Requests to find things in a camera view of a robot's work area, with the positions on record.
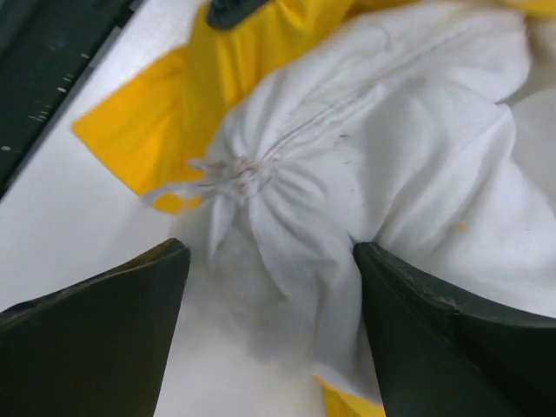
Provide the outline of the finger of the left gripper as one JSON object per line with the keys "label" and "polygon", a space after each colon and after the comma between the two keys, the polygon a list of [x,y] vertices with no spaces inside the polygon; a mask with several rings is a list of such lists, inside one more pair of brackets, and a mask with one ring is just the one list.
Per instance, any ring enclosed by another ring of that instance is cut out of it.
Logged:
{"label": "finger of the left gripper", "polygon": [[206,22],[216,30],[232,30],[260,9],[268,0],[211,0]]}

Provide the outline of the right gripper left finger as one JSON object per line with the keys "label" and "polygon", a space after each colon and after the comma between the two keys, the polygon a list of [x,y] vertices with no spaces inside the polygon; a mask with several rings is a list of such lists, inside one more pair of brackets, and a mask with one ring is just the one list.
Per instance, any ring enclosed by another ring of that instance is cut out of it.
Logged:
{"label": "right gripper left finger", "polygon": [[190,252],[169,239],[1,314],[4,416],[150,416]]}

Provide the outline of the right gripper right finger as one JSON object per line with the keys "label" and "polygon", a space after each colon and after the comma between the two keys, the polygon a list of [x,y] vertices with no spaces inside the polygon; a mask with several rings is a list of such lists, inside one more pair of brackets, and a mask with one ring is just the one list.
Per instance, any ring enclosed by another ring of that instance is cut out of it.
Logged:
{"label": "right gripper right finger", "polygon": [[489,301],[372,243],[354,247],[389,416],[552,416],[555,321]]}

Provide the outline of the yellow printed pillowcase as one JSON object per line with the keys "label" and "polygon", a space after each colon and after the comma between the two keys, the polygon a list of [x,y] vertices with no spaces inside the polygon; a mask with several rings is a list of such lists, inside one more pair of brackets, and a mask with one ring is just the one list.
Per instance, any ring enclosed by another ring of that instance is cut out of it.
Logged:
{"label": "yellow printed pillowcase", "polygon": [[[199,196],[161,187],[202,177],[191,160],[205,156],[225,115],[269,74],[315,49],[367,13],[441,1],[273,1],[229,32],[198,13],[189,41],[124,84],[74,124],[75,134],[129,189],[155,209],[181,216]],[[555,66],[555,9],[532,19],[525,5],[493,5],[526,18],[532,65],[507,101],[521,110],[515,160],[555,207],[555,84],[529,77]],[[375,416],[372,402],[331,387],[308,371],[255,357],[221,323],[187,316],[182,302],[170,349],[159,416]]]}

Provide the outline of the white pillow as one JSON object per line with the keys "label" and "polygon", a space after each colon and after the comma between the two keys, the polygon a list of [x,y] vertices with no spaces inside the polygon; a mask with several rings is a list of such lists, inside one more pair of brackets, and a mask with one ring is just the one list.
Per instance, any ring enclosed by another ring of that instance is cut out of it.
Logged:
{"label": "white pillow", "polygon": [[199,196],[187,316],[262,360],[380,400],[353,255],[375,242],[487,299],[555,313],[555,207],[515,160],[532,65],[522,12],[466,2],[367,13],[225,115]]}

